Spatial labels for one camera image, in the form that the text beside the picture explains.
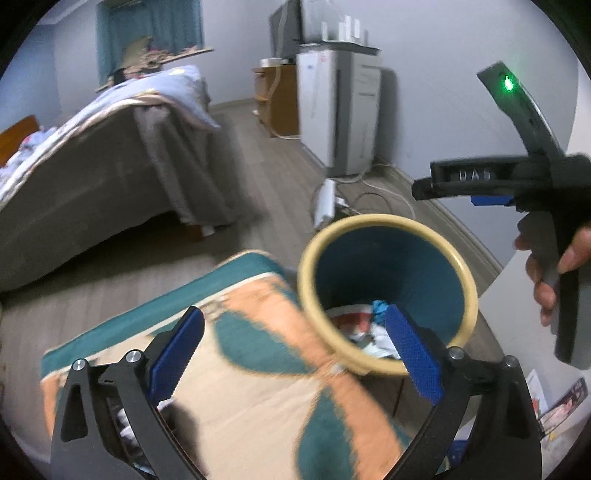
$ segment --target blue gripper pad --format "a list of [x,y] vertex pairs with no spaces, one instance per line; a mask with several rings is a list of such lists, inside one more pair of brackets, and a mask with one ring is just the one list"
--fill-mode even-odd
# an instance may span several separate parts
[[154,406],[173,396],[178,381],[205,333],[205,319],[197,308],[188,310],[179,321],[182,324],[173,330],[172,338],[150,369],[148,398]]
[[386,309],[386,331],[396,347],[413,384],[422,397],[437,405],[443,396],[441,369],[421,341],[412,320],[392,304]]

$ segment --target wooden floor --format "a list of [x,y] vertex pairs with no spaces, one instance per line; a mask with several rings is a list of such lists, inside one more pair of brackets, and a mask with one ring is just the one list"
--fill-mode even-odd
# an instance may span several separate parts
[[[174,215],[160,216],[105,241],[2,299],[0,367],[4,364],[6,370],[0,370],[0,381],[6,390],[1,413],[36,451],[46,455],[50,450],[38,386],[40,359],[46,350],[200,277],[243,249],[261,248],[283,265],[297,267],[314,234],[310,201],[323,175],[299,142],[269,138],[252,108],[249,103],[238,103],[213,111],[223,128],[212,136],[210,162],[219,184],[241,211],[239,222],[195,243]],[[381,177],[370,175],[368,180],[397,190]],[[343,185],[341,190],[349,200],[372,191],[362,184]],[[408,216],[408,206],[402,201],[396,197],[389,201],[396,214]],[[439,230],[437,222],[441,220],[410,201],[417,219]],[[373,196],[363,198],[358,209],[388,213],[384,201]],[[470,267],[482,292],[488,285],[479,280],[479,266]],[[483,359],[502,356],[482,318],[468,351]],[[364,384],[386,408],[394,407],[399,380],[366,378]],[[412,433],[427,412],[428,404],[406,382],[397,419]]]

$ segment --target white appliance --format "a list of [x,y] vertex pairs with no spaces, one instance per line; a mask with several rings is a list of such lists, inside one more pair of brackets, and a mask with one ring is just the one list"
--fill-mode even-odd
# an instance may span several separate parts
[[378,51],[326,42],[302,46],[297,56],[300,139],[328,177],[361,173],[374,159]]

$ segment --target wooden cabinet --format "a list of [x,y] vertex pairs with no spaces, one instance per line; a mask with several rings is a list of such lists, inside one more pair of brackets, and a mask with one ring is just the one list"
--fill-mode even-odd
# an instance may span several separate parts
[[[255,100],[259,120],[274,137],[300,133],[297,110],[297,79],[295,65],[252,69],[255,74]],[[277,86],[271,91],[276,75]]]

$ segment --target white device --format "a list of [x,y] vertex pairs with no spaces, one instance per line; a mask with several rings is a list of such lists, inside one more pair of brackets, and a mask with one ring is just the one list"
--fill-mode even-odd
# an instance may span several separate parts
[[378,50],[329,42],[297,56],[300,140],[329,177],[371,166],[382,59]]
[[266,67],[280,67],[283,63],[283,59],[279,57],[272,57],[270,59],[261,59],[261,68]]
[[314,228],[322,230],[335,218],[335,181],[326,179],[316,197],[316,211],[314,212]]

